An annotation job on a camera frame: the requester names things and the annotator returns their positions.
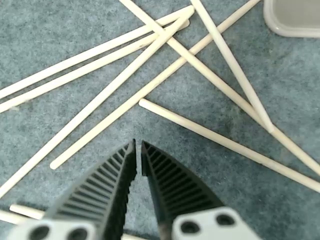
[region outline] screw hole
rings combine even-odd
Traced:
[[[87,230],[84,228],[77,228],[69,233],[67,240],[86,240],[87,236]]]
[[[200,228],[193,221],[185,221],[181,225],[181,231],[185,234],[195,234],[200,231]]]
[[[231,216],[226,214],[221,214],[217,216],[216,221],[218,222],[219,225],[222,225],[222,226],[230,226],[235,224],[235,220]]]
[[[48,236],[49,233],[49,227],[48,226],[38,226],[34,230],[32,230],[29,239],[30,240],[43,240]]]

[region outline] wooden stick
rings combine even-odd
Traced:
[[[81,110],[64,128],[62,128],[40,151],[28,160],[8,181],[0,187],[2,198],[13,186],[27,175],[53,148],[65,139],[100,104],[121,86],[140,66],[142,66],[194,13],[194,7],[186,8],[184,14],[176,20],[164,34],[160,35],[143,53],[123,70],[104,90],[102,90],[83,110]]]
[[[45,215],[44,211],[17,204],[12,204],[10,206],[10,211],[37,220],[42,219]]]
[[[174,22],[175,20],[177,20],[181,14],[183,14],[183,12],[185,11],[186,8],[182,8],[178,11],[175,11],[169,15],[166,15],[160,19],[157,20],[157,23],[159,23],[161,26],[167,25],[169,23]],[[65,70],[67,68],[70,68],[76,64],[79,64],[83,61],[86,61],[94,56],[97,56],[99,54],[102,54],[108,50],[114,49],[122,44],[128,43],[136,38],[139,38],[149,32],[151,32],[152,30],[150,29],[150,27],[148,26],[142,26],[139,27],[135,30],[132,30],[130,32],[127,32],[119,37],[116,37],[112,40],[109,40],[103,44],[100,44],[96,47],[93,47],[87,51],[84,51],[80,54],[77,54],[73,57],[70,57],[64,61],[61,61],[55,65],[52,65],[42,71],[39,71],[25,79],[22,79],[10,86],[7,86],[3,89],[0,90],[0,99],[9,96],[17,91],[20,91],[32,84],[35,84],[47,77],[50,77],[62,70]]]
[[[190,24],[189,20],[187,20],[179,30],[186,28]],[[45,83],[39,87],[36,87],[26,93],[23,93],[19,96],[16,96],[6,102],[3,102],[0,104],[0,113],[7,111],[13,107],[16,107],[20,104],[25,103],[26,101],[29,101],[31,99],[34,99],[36,97],[39,97],[53,89],[56,89],[60,86],[63,86],[67,83],[70,83],[71,81],[74,81],[86,74],[89,74],[99,68],[102,68],[120,58],[123,58],[124,56],[127,56],[139,49],[144,48],[145,46],[151,44],[153,41],[157,39],[159,35],[156,33],[153,33],[149,36],[146,36],[128,46],[125,46],[117,51],[114,51],[104,57],[101,57],[98,60],[95,60],[91,63],[88,63],[74,71],[71,71],[63,76],[60,76],[48,83]]]
[[[120,0],[134,15],[136,15],[141,21],[146,25],[149,25],[152,30],[158,34],[164,32],[164,29],[158,25],[148,14],[146,14],[140,7],[138,7],[131,0]],[[178,54],[184,57],[194,68],[196,68],[203,76],[205,76],[209,81],[211,81],[217,88],[219,88],[228,97],[235,99],[236,103],[239,105],[238,101],[241,101],[241,97],[235,94],[234,90],[230,90],[229,86],[223,82],[215,73],[213,73],[205,64],[203,64],[199,59],[192,55],[184,46],[181,45],[173,37],[167,42]]]
[[[291,179],[296,181],[297,183],[300,183],[307,188],[310,188],[318,193],[320,193],[320,183],[297,172],[292,170],[291,168],[288,168],[266,156],[261,155],[260,153],[257,153],[243,145],[240,145],[239,143],[236,143],[235,141],[232,141],[214,131],[211,131],[193,121],[190,121],[189,119],[186,119],[178,114],[175,114],[174,112],[171,112],[161,106],[158,106],[146,99],[141,99],[139,101],[139,105],[145,109],[148,109],[149,111],[164,117],[165,119],[168,119],[186,129],[189,129],[192,132],[195,132],[196,134],[199,134],[217,144],[220,144],[224,146],[225,148],[228,148],[240,155],[243,155],[247,157],[248,159],[251,159],[255,161],[258,164],[262,164],[265,167]]]
[[[120,0],[130,11],[133,12],[138,18],[140,18],[145,24],[152,27],[156,33],[162,33],[164,30],[159,26],[150,16],[148,16],[141,8],[135,5],[131,0]],[[229,87],[220,77],[212,72],[206,65],[204,65],[199,59],[197,59],[191,52],[185,49],[178,41],[173,37],[167,42],[177,53],[184,57],[194,68],[196,68],[203,76],[205,76],[212,84],[220,89],[225,95],[227,95],[233,102],[235,102],[240,108],[248,113],[254,120],[256,120],[267,131],[270,130],[261,120],[260,116],[256,114],[256,111],[252,108],[246,100],[244,100],[236,91]],[[301,150],[294,142],[286,137],[279,129],[273,126],[273,131],[269,133],[273,135],[278,141],[280,141],[289,151],[297,156],[305,165],[320,175],[320,165],[308,156],[303,150]]]
[[[27,219],[28,219],[27,217],[0,210],[0,220],[1,221],[17,225],[17,224],[23,223]]]
[[[200,0],[190,0],[196,11],[198,12],[200,18],[202,19],[205,27],[211,34],[213,41],[219,48],[222,56],[224,57],[225,61],[229,65],[231,71],[233,72],[235,78],[239,82],[241,88],[243,89],[245,95],[247,96],[249,102],[252,104],[255,111],[258,113],[260,118],[262,119],[266,129],[269,133],[274,130],[274,125],[271,122],[264,106],[262,105],[260,99],[258,98],[254,88],[250,84],[247,76],[245,75],[244,71],[240,67],[239,63],[237,62],[235,56],[231,52],[230,48],[228,47],[227,43],[225,42],[224,38],[222,37],[221,33],[217,29],[214,21],[209,16],[208,12],[206,11],[205,7],[202,5]]]
[[[10,211],[27,216],[27,217],[30,217],[32,219],[36,219],[36,220],[41,220],[43,218],[43,216],[45,215],[44,211],[41,211],[41,210],[38,210],[35,208],[31,208],[28,206],[22,206],[22,205],[16,205],[16,204],[12,204],[10,206]],[[145,239],[124,233],[121,237],[121,240],[145,240]]]
[[[250,0],[241,8],[239,8],[235,13],[233,13],[228,19],[226,19],[223,23],[218,26],[219,31],[223,32],[228,27],[230,27],[233,23],[235,23],[239,18],[241,18],[246,12],[248,12],[252,7],[254,7],[260,0]],[[190,52],[196,55],[200,52],[204,47],[206,47],[212,41],[212,37],[210,34],[205,36],[202,40],[200,40],[196,45],[194,45]],[[101,123],[95,126],[91,131],[85,134],[81,139],[75,142],[67,151],[72,151],[70,154],[65,154],[65,157],[61,155],[56,158],[50,165],[52,169],[58,168],[61,164],[63,164],[66,160],[68,160],[69,156],[79,151],[82,147],[84,147],[87,143],[89,143],[93,138],[95,138],[99,133],[101,133],[104,129],[106,129],[110,124],[112,124],[115,120],[121,117],[127,110],[129,110],[132,106],[134,106],[140,98],[144,98],[148,93],[150,93],[153,89],[155,89],[159,84],[166,80],[169,76],[171,76],[175,71],[181,68],[185,63],[186,59],[180,57],[173,64],[171,64],[168,68],[166,68],[162,73],[160,73],[155,79],[153,79],[149,84],[143,87],[139,92],[137,92],[134,96],[132,96],[128,101],[122,104],[118,109],[113,111],[109,116],[107,116]],[[241,109],[243,109],[250,117],[252,117],[258,124],[260,124],[263,128],[265,125],[261,121],[260,117],[257,115],[256,111],[253,107],[244,100],[237,92],[235,92],[231,87],[225,84],[222,80],[219,81],[219,86],[223,86],[222,89],[226,89],[223,91],[226,95],[234,101]],[[277,127],[274,127],[274,131],[271,135],[276,138],[284,147],[286,147],[291,153],[293,153],[298,159],[300,159],[305,165],[307,165],[310,169],[315,171],[320,175],[320,166],[319,164],[312,159],[308,154],[306,154],[299,146],[297,146],[290,138],[288,138],[283,132],[281,132]]]
[[[248,3],[243,5],[240,9],[234,12],[230,17],[228,17],[223,23],[219,25],[219,30],[224,32],[228,29],[232,24],[234,24],[238,19],[240,19],[244,14],[246,14],[253,6],[255,6],[259,2],[259,0],[250,0]],[[195,55],[200,52],[205,46],[211,43],[212,38],[210,34],[204,37],[201,41],[199,41],[196,45],[194,45],[190,52]],[[139,102],[140,99],[144,98],[147,94],[149,94],[153,89],[155,89],[158,85],[164,82],[168,77],[174,74],[179,68],[181,68],[185,63],[186,59],[180,57],[173,64],[167,67],[162,73],[160,73],[156,78],[150,81],[147,85],[145,85],[141,90],[139,90],[136,94],[130,97],[125,103],[123,103],[120,107],[114,110],[110,115],[108,115],[104,120],[102,120],[99,124],[97,124],[94,128],[92,128],[88,133],[86,133],[83,137],[81,137],[77,142],[75,142],[72,146],[70,146],[65,152],[63,152],[60,156],[58,156],[55,160],[53,160],[50,164],[50,168],[55,170],[59,166],[61,166],[64,162],[66,162],[71,156],[73,156],[77,151],[83,148],[86,144],[88,144],[92,139],[94,139],[97,135],[99,135],[103,130],[105,130],[108,126],[110,126],[114,121],[120,118],[125,112],[127,112],[130,108],[132,108],[135,104]]]

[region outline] gray carpet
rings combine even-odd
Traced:
[[[203,1],[217,24],[245,2]],[[190,4],[188,0],[137,0],[136,3],[153,18]],[[197,14],[190,21],[187,29],[175,35],[188,48],[207,34]],[[0,88],[142,25],[118,1],[3,0],[0,2]],[[263,19],[262,2],[223,36],[274,124],[318,159],[320,41],[284,38],[271,32]],[[18,108],[1,113],[0,184],[141,52],[137,51]],[[197,57],[244,96],[215,44],[211,43]],[[8,210],[10,204],[19,203],[45,210],[93,163],[135,138],[138,154],[143,139],[180,160],[226,205],[236,209],[263,239],[319,239],[318,193],[137,105],[61,168],[56,171],[49,169],[53,159],[177,58],[174,50],[168,45],[163,46],[5,195],[0,200],[0,209]],[[157,87],[147,99],[320,181],[319,176],[189,64]],[[131,187],[124,227],[127,233],[153,239],[158,237],[157,223],[147,180],[140,173],[139,169]],[[0,239],[5,238],[11,227],[11,224],[0,223]]]

